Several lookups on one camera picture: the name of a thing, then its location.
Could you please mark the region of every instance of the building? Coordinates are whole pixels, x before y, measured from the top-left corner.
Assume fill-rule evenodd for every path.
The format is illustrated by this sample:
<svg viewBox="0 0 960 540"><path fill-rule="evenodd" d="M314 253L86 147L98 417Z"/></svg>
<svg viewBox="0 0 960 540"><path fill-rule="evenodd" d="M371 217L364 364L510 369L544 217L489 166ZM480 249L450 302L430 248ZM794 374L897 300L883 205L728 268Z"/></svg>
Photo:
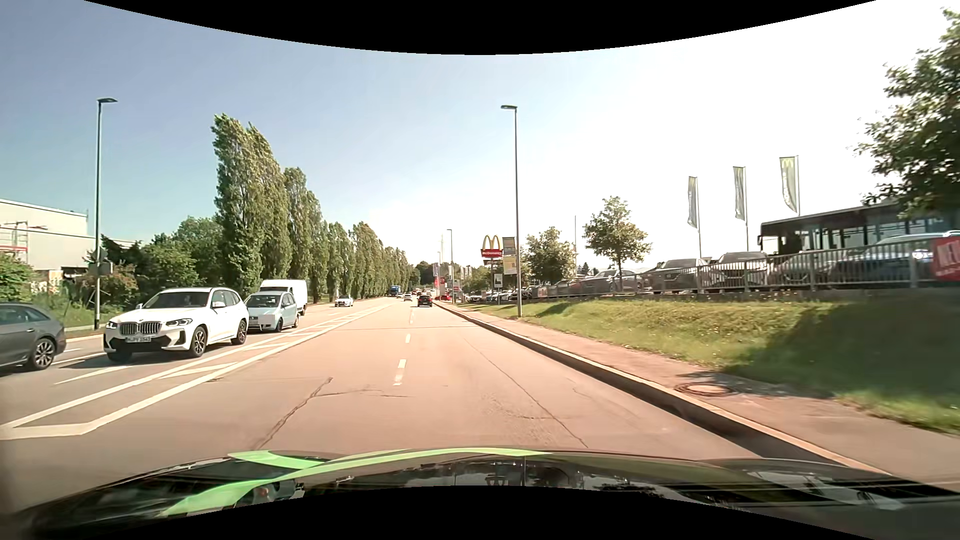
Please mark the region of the building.
<svg viewBox="0 0 960 540"><path fill-rule="evenodd" d="M86 254L95 248L86 214L0 199L0 253L14 255L38 272L71 278L86 272Z"/></svg>
<svg viewBox="0 0 960 540"><path fill-rule="evenodd" d="M900 218L897 201L839 209L760 224L757 244L766 253L853 248L890 236L942 233L960 228L960 209Z"/></svg>

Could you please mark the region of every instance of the white van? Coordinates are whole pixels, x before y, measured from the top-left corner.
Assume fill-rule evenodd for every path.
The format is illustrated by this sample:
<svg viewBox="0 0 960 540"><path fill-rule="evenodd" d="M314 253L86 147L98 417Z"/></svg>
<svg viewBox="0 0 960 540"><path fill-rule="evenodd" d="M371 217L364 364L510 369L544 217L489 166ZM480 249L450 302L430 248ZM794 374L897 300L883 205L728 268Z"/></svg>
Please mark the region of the white van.
<svg viewBox="0 0 960 540"><path fill-rule="evenodd" d="M297 302L297 312L306 313L306 281L305 280L264 280L259 290L276 290L289 292Z"/></svg>

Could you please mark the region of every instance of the light blue car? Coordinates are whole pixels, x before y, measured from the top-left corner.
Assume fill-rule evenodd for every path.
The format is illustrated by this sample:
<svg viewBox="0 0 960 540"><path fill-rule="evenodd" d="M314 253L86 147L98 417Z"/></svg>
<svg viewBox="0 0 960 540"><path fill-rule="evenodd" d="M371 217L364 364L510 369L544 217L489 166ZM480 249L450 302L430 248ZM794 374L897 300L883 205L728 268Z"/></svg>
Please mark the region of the light blue car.
<svg viewBox="0 0 960 540"><path fill-rule="evenodd" d="M297 302L289 292L259 291L247 297L250 330L283 331L300 322Z"/></svg>

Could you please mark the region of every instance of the white building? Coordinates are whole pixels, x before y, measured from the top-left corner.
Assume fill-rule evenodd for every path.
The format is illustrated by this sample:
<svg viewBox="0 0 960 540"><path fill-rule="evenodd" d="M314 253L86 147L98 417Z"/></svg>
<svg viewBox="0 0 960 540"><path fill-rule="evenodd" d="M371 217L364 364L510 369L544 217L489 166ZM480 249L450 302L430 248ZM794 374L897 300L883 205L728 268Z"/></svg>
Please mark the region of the white building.
<svg viewBox="0 0 960 540"><path fill-rule="evenodd" d="M13 254L37 271L71 277L86 271L84 258L95 248L86 214L0 199L0 253Z"/></svg>

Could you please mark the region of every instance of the mcdonald's sign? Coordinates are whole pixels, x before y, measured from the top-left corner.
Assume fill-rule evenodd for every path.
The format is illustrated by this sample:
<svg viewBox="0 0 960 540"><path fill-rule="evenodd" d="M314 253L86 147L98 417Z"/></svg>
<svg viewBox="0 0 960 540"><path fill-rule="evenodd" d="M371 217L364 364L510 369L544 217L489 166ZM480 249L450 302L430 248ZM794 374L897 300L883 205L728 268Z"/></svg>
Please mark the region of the mcdonald's sign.
<svg viewBox="0 0 960 540"><path fill-rule="evenodd" d="M496 234L493 235L493 238L490 238L490 235L487 234L483 237L483 244L480 245L480 257L482 258L498 258L503 257L503 245L500 244L500 237Z"/></svg>

